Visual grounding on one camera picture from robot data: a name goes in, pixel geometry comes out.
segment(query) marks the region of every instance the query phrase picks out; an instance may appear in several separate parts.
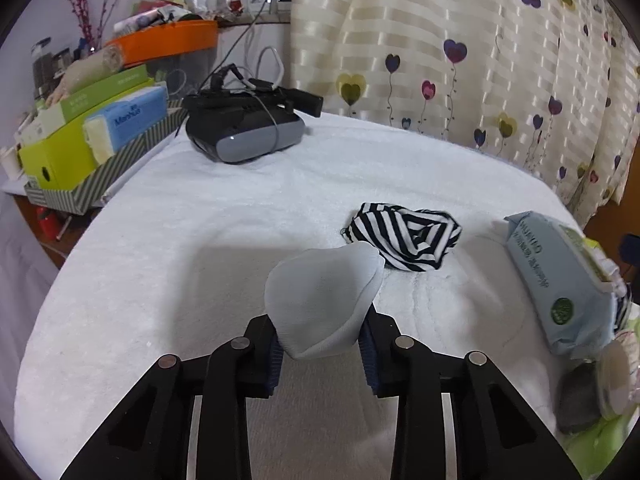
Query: curtain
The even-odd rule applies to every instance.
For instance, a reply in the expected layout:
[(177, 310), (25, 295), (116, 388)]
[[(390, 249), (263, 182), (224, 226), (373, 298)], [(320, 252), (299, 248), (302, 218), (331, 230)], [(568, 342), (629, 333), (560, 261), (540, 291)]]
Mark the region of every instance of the curtain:
[(622, 196), (640, 54), (606, 0), (293, 0), (291, 44), (327, 112), (508, 161), (581, 225)]

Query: striped cloth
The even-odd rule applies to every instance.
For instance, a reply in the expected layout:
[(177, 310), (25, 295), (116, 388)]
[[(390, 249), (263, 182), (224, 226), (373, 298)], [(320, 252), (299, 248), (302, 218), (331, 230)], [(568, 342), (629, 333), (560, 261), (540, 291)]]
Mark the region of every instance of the striped cloth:
[(444, 211), (364, 203), (341, 232), (349, 242), (362, 240), (378, 248), (396, 269), (423, 272), (440, 268), (462, 227)]

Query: wooden furniture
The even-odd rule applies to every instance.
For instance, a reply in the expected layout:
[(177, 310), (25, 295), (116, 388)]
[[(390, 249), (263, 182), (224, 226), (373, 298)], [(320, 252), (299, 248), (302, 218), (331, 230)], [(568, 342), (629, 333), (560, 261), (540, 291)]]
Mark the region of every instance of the wooden furniture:
[(65, 233), (60, 238), (60, 241), (49, 240), (42, 232), (40, 225), (38, 224), (38, 218), (36, 214), (36, 206), (34, 206), (27, 197), (14, 195), (14, 200), (20, 213), (24, 217), (25, 221), (29, 225), (29, 228), (33, 232), (33, 235), (42, 245), (42, 248), (47, 253), (51, 261), (59, 269), (65, 263), (66, 258), (71, 253), (72, 249), (78, 243), (80, 237), (84, 234), (84, 231), (91, 223), (91, 220), (96, 216), (99, 209), (90, 210), (84, 216), (74, 216), (66, 229)]

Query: green box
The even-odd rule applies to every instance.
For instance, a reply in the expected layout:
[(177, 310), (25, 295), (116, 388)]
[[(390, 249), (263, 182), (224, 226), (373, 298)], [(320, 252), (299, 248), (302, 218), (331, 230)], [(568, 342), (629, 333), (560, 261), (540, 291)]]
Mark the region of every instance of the green box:
[(35, 177), (42, 189), (73, 189), (98, 167), (89, 145), (84, 140), (84, 120), (105, 105), (153, 84), (147, 78), (78, 115), (71, 122), (40, 142), (22, 148), (18, 154), (24, 173)]
[(147, 79), (146, 66), (139, 65), (82, 88), (46, 110), (41, 110), (33, 122), (20, 133), (21, 145), (29, 146), (46, 139), (78, 115)]

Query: bed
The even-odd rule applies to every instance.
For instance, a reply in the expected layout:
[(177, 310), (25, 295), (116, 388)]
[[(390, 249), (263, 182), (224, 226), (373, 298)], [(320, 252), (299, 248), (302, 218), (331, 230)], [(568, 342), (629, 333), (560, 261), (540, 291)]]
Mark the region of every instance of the bed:
[[(363, 202), (444, 210), (462, 225), (439, 270), (386, 268), (376, 308), (433, 351), (485, 352), (555, 430), (562, 364), (503, 245), (502, 219), (533, 209), (577, 227), (556, 195), (501, 160), (415, 132), (327, 114), (305, 122), (301, 144), (239, 165), (208, 160), (181, 130), (92, 223), (50, 290), (18, 378), (15, 443), (42, 480), (60, 477), (161, 355), (193, 358), (241, 335), (264, 313), (270, 270), (343, 245), (340, 230)], [(372, 395), (357, 346), (285, 358), (274, 397), (249, 400), (248, 420), (254, 478), (388, 478), (396, 403)], [(454, 478), (450, 431), (447, 464)]]

